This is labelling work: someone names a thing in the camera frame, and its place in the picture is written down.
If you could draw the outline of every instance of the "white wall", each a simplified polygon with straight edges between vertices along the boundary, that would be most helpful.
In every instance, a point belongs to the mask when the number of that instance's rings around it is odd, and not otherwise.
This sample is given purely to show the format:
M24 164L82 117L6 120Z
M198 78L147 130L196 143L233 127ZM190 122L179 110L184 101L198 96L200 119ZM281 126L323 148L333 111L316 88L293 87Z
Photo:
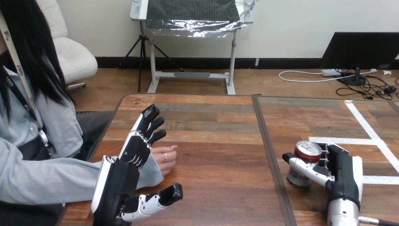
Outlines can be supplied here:
M139 34L131 0L58 0L69 37L96 57L125 56ZM237 57L320 58L337 31L399 32L399 0L259 0ZM231 37L157 37L170 57L229 57ZM136 48L131 56L138 56Z

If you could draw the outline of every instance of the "robotic arm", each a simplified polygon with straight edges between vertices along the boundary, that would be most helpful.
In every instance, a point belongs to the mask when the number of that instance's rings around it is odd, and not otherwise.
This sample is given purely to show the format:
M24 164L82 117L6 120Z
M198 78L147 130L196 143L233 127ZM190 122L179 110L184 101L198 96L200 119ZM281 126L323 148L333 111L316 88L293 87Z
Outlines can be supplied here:
M145 109L131 129L119 157L103 157L91 205L93 226L128 226L183 198L183 189L178 183L156 194L135 196L138 170L147 161L151 145L166 135L165 130L153 134L164 122L162 117L156 119L159 113L154 105Z
M360 157L351 157L336 144L316 143L322 150L318 164L302 160L291 153L283 155L290 166L328 191L329 226L358 226L363 191L363 166Z

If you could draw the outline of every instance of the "chair base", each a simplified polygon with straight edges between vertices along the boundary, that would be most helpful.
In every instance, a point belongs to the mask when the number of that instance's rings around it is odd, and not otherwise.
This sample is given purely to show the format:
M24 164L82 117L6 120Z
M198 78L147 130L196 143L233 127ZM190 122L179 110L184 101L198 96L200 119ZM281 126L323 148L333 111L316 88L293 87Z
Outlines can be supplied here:
M76 88L79 88L79 87L85 88L86 87L86 83L73 84L73 85L67 86L66 89L67 90L71 90L71 89L76 89Z

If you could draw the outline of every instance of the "lanyard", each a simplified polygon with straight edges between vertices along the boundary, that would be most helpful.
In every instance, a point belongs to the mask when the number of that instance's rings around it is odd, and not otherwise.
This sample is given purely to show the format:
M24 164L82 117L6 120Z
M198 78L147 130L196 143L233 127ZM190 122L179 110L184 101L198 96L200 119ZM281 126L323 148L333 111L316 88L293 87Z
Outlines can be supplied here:
M15 49L15 45L14 42L12 41L11 38L11 34L9 32L6 20L4 19L3 13L0 11L0 30L1 30L1 34L3 35L4 41L6 41L7 47L8 47L8 51L10 52L11 58L14 62L15 68L17 70L17 73L19 75L19 77L21 78L22 84L24 86L25 92L28 96L29 99L29 103L26 101L26 99L24 98L24 96L22 95L21 91L18 89L18 87L16 86L15 82L12 80L12 78L8 75L8 73L5 71L7 77L6 77L6 83L8 85L8 87L10 88L10 90L14 93L14 95L16 96L16 98L18 98L19 102L21 102L21 104L24 106L24 108L27 110L27 112L29 113L29 115L36 121L36 124L38 126L39 129L39 136L47 150L48 155L50 156L50 158L52 158L52 154L50 152L50 142L44 132L44 129L42 128L42 126L40 125L38 118L36 117L35 114L35 103L33 102L32 99L32 92L29 89L28 83L26 81L26 77L25 77L25 73L24 70L22 69L22 65L21 65L21 61L19 60L18 54L16 52Z

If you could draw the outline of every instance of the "human hand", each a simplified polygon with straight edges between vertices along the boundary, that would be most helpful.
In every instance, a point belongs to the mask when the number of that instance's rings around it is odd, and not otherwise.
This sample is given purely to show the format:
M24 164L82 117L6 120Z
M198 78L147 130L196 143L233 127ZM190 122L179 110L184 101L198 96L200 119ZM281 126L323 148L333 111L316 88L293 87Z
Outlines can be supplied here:
M161 170L162 177L170 173L172 168L176 165L176 148L177 146L155 147L151 149L152 156Z

